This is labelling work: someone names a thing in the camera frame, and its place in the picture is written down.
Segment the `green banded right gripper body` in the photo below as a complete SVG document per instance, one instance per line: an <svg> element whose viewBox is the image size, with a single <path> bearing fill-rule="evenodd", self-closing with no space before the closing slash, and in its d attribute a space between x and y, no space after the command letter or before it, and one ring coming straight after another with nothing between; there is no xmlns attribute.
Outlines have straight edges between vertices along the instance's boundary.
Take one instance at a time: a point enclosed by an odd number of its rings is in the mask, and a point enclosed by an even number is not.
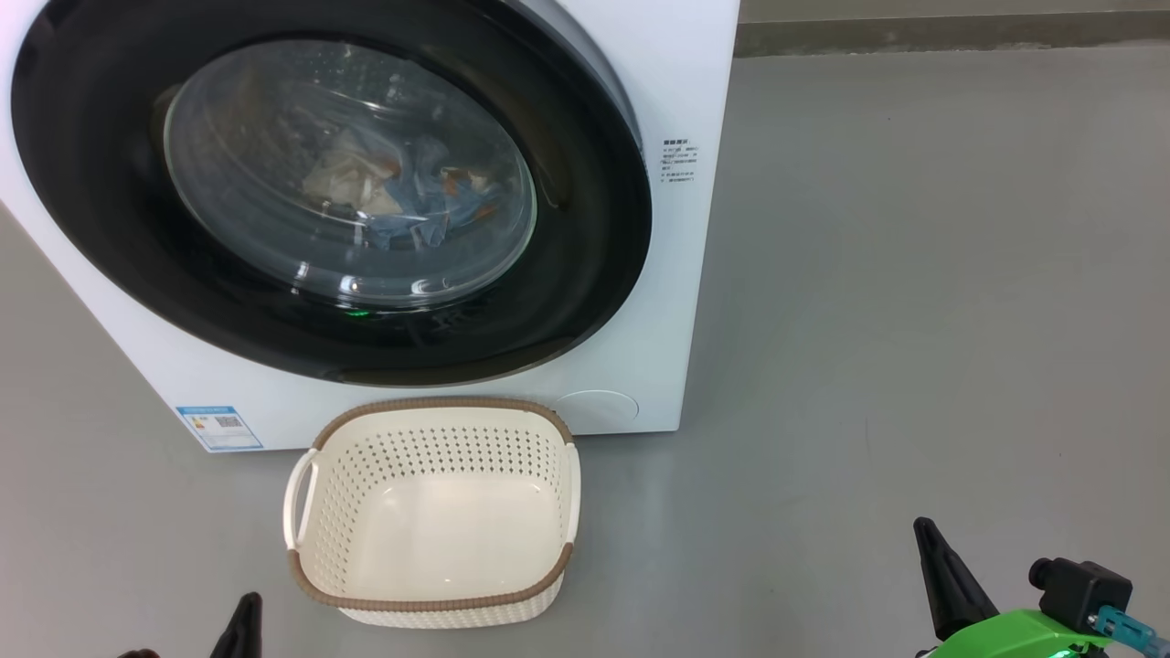
<svg viewBox="0 0 1170 658"><path fill-rule="evenodd" d="M1112 638L1078 632L1039 610L1011 610L955 632L920 657L1083 657Z"/></svg>

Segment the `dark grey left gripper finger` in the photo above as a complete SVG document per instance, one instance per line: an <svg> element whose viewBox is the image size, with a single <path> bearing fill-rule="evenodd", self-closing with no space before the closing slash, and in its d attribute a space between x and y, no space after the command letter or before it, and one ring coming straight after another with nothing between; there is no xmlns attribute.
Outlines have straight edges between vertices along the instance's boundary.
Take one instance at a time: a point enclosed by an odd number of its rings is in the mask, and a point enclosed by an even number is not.
<svg viewBox="0 0 1170 658"><path fill-rule="evenodd" d="M243 595L209 658L262 657L262 610L263 599L259 592Z"/></svg>

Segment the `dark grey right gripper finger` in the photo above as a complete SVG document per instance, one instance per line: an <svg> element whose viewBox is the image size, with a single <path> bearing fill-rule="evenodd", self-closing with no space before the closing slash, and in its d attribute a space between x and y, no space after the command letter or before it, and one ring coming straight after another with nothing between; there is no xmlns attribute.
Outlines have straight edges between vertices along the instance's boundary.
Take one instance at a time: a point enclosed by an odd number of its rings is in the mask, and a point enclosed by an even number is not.
<svg viewBox="0 0 1170 658"><path fill-rule="evenodd" d="M999 615L999 609L973 578L961 555L943 537L935 521L915 519L914 536L937 640L949 640L962 629Z"/></svg>

